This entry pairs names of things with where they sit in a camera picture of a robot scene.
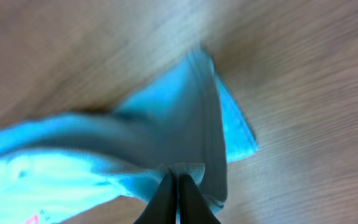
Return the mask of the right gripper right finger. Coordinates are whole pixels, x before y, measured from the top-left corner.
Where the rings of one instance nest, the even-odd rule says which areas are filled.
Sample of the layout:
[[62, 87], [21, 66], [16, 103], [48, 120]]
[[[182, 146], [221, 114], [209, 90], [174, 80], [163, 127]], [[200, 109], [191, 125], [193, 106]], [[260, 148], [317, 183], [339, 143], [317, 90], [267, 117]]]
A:
[[188, 174], [179, 177], [179, 197], [181, 224], [220, 224]]

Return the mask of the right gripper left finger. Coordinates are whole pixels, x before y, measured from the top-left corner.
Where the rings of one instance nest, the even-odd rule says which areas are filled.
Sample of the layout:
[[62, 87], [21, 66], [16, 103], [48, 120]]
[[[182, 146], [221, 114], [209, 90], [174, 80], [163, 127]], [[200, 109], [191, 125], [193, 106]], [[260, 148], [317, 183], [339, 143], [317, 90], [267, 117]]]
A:
[[177, 216], [177, 179], [170, 170], [134, 224], [174, 224]]

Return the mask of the light blue printed t-shirt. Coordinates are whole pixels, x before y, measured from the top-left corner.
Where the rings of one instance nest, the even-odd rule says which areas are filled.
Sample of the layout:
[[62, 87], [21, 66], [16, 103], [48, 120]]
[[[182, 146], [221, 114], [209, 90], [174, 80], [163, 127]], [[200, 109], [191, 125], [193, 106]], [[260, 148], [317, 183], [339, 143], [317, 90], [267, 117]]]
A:
[[107, 112], [0, 129], [0, 223], [60, 223], [121, 196], [148, 202], [168, 172], [189, 174], [218, 212], [227, 165], [257, 150], [212, 58], [194, 49]]

